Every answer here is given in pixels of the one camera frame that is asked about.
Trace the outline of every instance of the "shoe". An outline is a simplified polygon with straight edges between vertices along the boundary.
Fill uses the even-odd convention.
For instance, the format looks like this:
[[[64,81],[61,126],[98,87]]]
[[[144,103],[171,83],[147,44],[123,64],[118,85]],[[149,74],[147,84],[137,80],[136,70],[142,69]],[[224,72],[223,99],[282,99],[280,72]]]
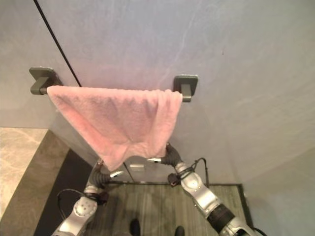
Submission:
[[[131,221],[129,232],[132,236],[140,236],[140,223],[138,219],[133,219]]]
[[[185,236],[185,230],[183,226],[178,226],[175,231],[175,236]]]

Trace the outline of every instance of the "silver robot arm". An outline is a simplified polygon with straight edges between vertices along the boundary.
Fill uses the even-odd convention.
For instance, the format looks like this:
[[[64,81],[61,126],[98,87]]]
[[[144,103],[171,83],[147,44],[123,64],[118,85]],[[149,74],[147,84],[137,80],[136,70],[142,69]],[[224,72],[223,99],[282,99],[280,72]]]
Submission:
[[[192,198],[195,206],[200,210],[219,236],[257,236],[257,234],[240,218],[236,217],[220,199],[203,183],[198,174],[189,170],[179,153],[168,144],[167,155],[164,158],[151,158],[151,162],[171,165],[181,176],[181,186]]]
[[[88,184],[84,189],[85,196],[82,196],[73,206],[71,214],[58,226],[52,236],[81,236],[88,223],[93,220],[100,203],[100,196],[104,193],[103,185],[123,173],[116,171],[110,175],[102,174],[100,168],[102,161],[94,166]]]

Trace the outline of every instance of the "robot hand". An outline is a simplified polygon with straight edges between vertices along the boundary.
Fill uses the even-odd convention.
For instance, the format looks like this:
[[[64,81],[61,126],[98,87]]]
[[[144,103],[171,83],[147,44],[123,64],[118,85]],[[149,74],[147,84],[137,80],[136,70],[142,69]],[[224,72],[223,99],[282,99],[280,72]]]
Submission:
[[[163,158],[151,158],[148,161],[171,165],[176,171],[176,178],[192,198],[200,212],[220,236],[257,236],[240,218],[236,217],[219,198],[203,183],[194,169],[185,164],[171,144],[166,146],[167,154]]]

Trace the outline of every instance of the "towel rack bracket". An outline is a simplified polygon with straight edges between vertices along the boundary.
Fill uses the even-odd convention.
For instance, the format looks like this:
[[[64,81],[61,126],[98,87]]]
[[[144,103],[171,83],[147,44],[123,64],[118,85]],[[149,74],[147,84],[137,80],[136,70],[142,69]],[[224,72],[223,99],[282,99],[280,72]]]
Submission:
[[[194,96],[198,83],[196,75],[178,75],[174,78],[173,91],[178,91],[183,95],[183,102],[190,102]]]
[[[31,93],[35,95],[47,94],[47,88],[52,85],[63,85],[59,80],[57,73],[50,68],[31,67],[30,74],[36,82],[31,87]]]

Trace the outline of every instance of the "pink towel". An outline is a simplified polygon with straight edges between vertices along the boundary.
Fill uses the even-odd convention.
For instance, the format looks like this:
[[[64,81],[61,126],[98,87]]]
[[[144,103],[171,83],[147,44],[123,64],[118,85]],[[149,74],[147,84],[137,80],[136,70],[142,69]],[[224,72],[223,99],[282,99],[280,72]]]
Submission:
[[[110,171],[133,155],[165,156],[182,103],[170,90],[51,86],[47,93]]]

